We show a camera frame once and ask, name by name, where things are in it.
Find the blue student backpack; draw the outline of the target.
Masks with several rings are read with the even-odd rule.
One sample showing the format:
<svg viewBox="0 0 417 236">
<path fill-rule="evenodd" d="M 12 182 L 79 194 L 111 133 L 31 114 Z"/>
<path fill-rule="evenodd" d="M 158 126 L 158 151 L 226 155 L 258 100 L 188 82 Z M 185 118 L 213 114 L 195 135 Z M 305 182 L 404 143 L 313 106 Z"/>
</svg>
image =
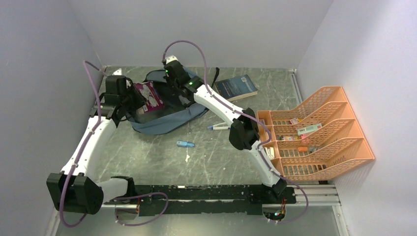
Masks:
<svg viewBox="0 0 417 236">
<path fill-rule="evenodd" d="M 189 121 L 201 117 L 208 109 L 198 103 L 193 103 L 189 107 L 189 102 L 185 98 L 175 95 L 164 79 L 165 70 L 158 69 L 149 72 L 144 82 L 154 82 L 158 94 L 162 97 L 165 107 L 138 114 L 136 112 L 132 117 L 127 118 L 132 128 L 142 134 L 161 135 L 169 133 Z"/>
</svg>

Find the purple colourful book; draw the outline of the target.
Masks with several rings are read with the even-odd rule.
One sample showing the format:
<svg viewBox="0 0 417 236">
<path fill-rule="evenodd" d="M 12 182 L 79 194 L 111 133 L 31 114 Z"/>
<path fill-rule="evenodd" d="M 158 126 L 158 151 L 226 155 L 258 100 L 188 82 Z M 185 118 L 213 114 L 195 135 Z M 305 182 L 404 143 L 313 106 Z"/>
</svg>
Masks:
<svg viewBox="0 0 417 236">
<path fill-rule="evenodd" d="M 137 110 L 138 114 L 160 110 L 165 107 L 162 97 L 158 94 L 155 88 L 154 82 L 148 81 L 144 83 L 135 83 L 135 87 L 146 99 L 145 105 Z"/>
</svg>

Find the dark blue book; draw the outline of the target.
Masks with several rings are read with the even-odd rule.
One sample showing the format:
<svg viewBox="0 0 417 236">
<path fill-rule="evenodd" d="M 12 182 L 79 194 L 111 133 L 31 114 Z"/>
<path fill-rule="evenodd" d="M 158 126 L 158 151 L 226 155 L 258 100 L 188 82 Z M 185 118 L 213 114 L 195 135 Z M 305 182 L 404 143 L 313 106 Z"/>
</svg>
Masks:
<svg viewBox="0 0 417 236">
<path fill-rule="evenodd" d="M 221 80 L 214 85 L 217 93 L 230 102 L 258 94 L 258 89 L 247 74 Z"/>
</svg>

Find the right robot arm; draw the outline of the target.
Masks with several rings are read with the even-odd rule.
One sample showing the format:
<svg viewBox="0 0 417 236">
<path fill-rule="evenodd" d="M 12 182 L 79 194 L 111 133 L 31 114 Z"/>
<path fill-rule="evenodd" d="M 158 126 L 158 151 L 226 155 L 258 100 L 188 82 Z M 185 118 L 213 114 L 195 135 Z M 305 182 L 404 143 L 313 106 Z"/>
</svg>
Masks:
<svg viewBox="0 0 417 236">
<path fill-rule="evenodd" d="M 203 79 L 191 77 L 177 58 L 164 59 L 162 63 L 166 73 L 164 78 L 175 93 L 205 106 L 228 125 L 229 142 L 234 148 L 251 156 L 252 163 L 258 169 L 266 199 L 272 204 L 282 200 L 287 183 L 281 178 L 263 147 L 254 111 L 233 105 Z"/>
</svg>

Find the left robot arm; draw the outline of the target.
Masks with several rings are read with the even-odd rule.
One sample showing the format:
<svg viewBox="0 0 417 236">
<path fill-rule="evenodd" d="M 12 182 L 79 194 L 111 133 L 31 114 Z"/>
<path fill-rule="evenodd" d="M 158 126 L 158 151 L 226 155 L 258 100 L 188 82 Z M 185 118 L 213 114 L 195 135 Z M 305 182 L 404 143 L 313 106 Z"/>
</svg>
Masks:
<svg viewBox="0 0 417 236">
<path fill-rule="evenodd" d="M 132 177 L 115 176 L 96 183 L 92 180 L 104 147 L 125 115 L 144 106 L 145 98 L 123 75 L 105 80 L 105 91 L 94 103 L 85 133 L 76 151 L 59 173 L 49 174 L 46 184 L 56 210 L 96 214 L 103 203 L 118 199 L 128 205 L 136 198 Z"/>
</svg>

